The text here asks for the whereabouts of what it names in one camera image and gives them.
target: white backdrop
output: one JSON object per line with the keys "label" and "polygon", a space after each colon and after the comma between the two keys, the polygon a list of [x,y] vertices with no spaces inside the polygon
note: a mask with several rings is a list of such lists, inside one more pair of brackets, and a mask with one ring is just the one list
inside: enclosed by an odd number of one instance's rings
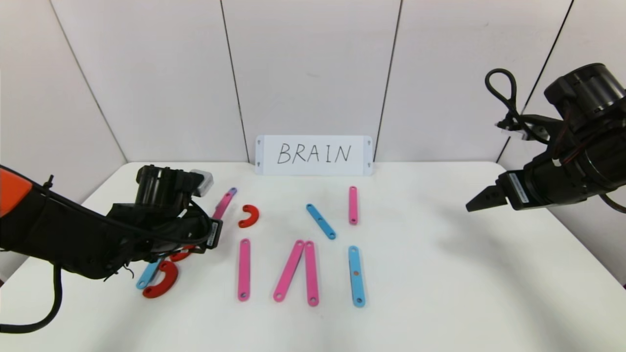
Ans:
{"label": "white backdrop", "polygon": [[257,135],[376,142],[399,0],[227,0],[250,159]]}
{"label": "white backdrop", "polygon": [[[405,1],[376,161],[496,160],[506,137],[493,125],[506,108],[485,89],[485,74],[512,71],[523,106],[569,4]],[[510,91],[501,75],[492,82]]]}
{"label": "white backdrop", "polygon": [[[575,0],[554,52],[546,65],[525,113],[558,118],[559,115],[543,96],[545,88],[559,76],[580,66],[601,62],[619,82],[626,85],[626,46],[623,28],[626,2],[623,0]],[[511,139],[500,163],[521,168],[543,152],[539,143]],[[622,187],[610,196],[626,204]],[[578,239],[622,283],[626,284],[626,216],[610,209],[599,197],[586,202],[550,209]]]}
{"label": "white backdrop", "polygon": [[219,1],[53,4],[129,161],[247,160]]}
{"label": "white backdrop", "polygon": [[[506,110],[484,75],[511,70],[521,109],[569,4],[0,0],[2,163],[82,200],[125,161],[115,139],[131,161],[254,160],[267,133],[379,135],[376,161],[495,161]],[[625,6],[576,0],[527,113],[555,115],[543,89],[589,62],[626,83]],[[540,151],[512,141],[501,163]],[[624,216],[597,199],[553,211],[626,282]]]}

